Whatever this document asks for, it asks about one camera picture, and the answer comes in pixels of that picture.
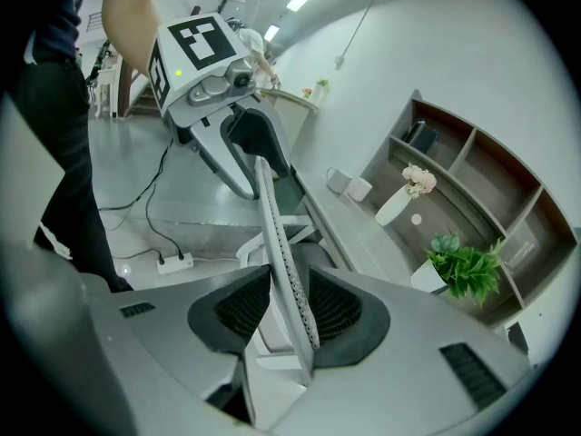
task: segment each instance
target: person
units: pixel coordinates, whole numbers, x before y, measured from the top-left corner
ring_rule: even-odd
[[[240,19],[231,18],[227,21],[230,28],[236,33],[243,45],[251,52],[251,56],[247,57],[248,63],[256,72],[257,67],[260,68],[271,79],[272,86],[279,85],[281,81],[279,77],[272,71],[269,62],[264,56],[264,39],[255,31],[246,27]]]
[[[81,53],[81,49],[79,47],[76,47],[76,63],[78,64],[79,68],[81,68],[81,70],[83,70],[83,54]]]
[[[112,292],[130,291],[117,275],[93,192],[89,152],[89,96],[75,42],[83,0],[62,0],[31,34],[18,76],[8,88],[16,107],[45,149],[64,169],[42,223],[70,250],[82,273],[103,277]],[[153,0],[103,0],[103,28],[123,58],[147,75],[159,18]],[[53,246],[42,231],[35,242]]]

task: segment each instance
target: white chair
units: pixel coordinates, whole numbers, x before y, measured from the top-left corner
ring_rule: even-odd
[[[103,87],[105,85],[109,86],[109,116],[113,118],[113,113],[117,113],[117,99],[115,98],[115,77],[117,76],[117,70],[114,68],[102,69],[99,71],[99,77],[97,77],[97,111],[94,114],[95,118],[101,115],[102,104],[103,104]]]

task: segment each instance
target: white vase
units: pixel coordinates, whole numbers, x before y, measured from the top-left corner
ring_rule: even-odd
[[[439,277],[434,264],[428,259],[411,275],[411,285],[421,291],[434,292],[445,287],[446,283]]]
[[[408,206],[409,202],[411,202],[411,197],[406,192],[406,186],[403,186],[383,204],[375,215],[375,221],[381,224],[381,226],[390,224],[403,212],[403,209]]]
[[[323,92],[323,87],[320,84],[315,84],[315,88],[312,90],[312,94],[310,95],[310,102],[312,104],[318,105],[320,95]]]

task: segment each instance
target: human arm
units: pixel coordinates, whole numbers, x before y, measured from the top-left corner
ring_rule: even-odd
[[[260,69],[271,78],[271,81],[277,79],[277,75],[274,73],[274,71],[272,71],[269,62],[266,61],[266,58],[264,57],[263,53],[252,50],[252,55],[254,56],[256,63],[258,63]]]
[[[153,0],[103,0],[103,28],[125,61],[149,77],[147,66],[160,19]]]

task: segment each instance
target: shelf compartment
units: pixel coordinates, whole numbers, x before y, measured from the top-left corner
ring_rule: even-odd
[[[467,219],[468,223],[477,229],[487,245],[496,243],[499,238],[506,237],[506,232],[494,214],[454,175],[448,173],[440,164],[434,162],[411,145],[395,137],[392,138],[392,141],[392,154],[397,156],[402,162],[407,164],[410,161],[413,164],[427,168],[436,176],[438,184],[436,184],[435,190],[443,194],[458,209],[459,213]],[[423,195],[421,198],[429,196],[430,194]]]
[[[502,271],[502,276],[504,276],[504,278],[507,280],[508,284],[510,285],[510,289],[512,290],[513,294],[515,294],[515,297],[517,298],[518,304],[520,305],[521,308],[524,309],[527,305],[525,304],[523,296],[520,294],[520,291],[518,290],[517,284],[515,283],[515,280],[513,279],[510,270],[503,263],[502,259],[500,260],[499,270]]]
[[[519,211],[517,212],[516,218],[513,220],[512,224],[507,228],[507,234],[510,235],[514,233],[518,226],[526,220],[528,215],[532,212],[533,208],[538,202],[542,192],[544,191],[544,187],[539,185],[534,192],[528,194],[528,197],[523,201],[520,206]]]
[[[503,243],[501,258],[524,303],[550,284],[576,246],[576,239],[546,190]]]
[[[427,156],[448,170],[464,148],[474,127],[436,106],[421,100],[412,100],[412,121],[424,120],[427,127],[438,131],[438,139],[431,145]]]
[[[486,326],[494,328],[522,310],[522,305],[513,291],[506,272],[499,269],[498,274],[500,275],[498,293],[489,293],[482,307],[470,295],[456,299],[449,291],[444,291],[439,297]]]
[[[456,171],[458,170],[458,168],[460,167],[460,165],[462,165],[464,163],[464,160],[466,160],[466,155],[468,155],[468,152],[470,152],[470,150],[472,149],[472,144],[474,143],[474,140],[476,139],[477,132],[478,132],[477,129],[472,130],[472,133],[470,133],[470,136],[466,140],[464,147],[462,147],[462,150],[460,151],[459,155],[456,157],[456,160],[454,160],[454,163],[452,164],[452,166],[450,166],[449,171],[452,174],[455,174]]]
[[[510,228],[522,214],[540,182],[502,145],[477,131],[475,141],[455,176]]]

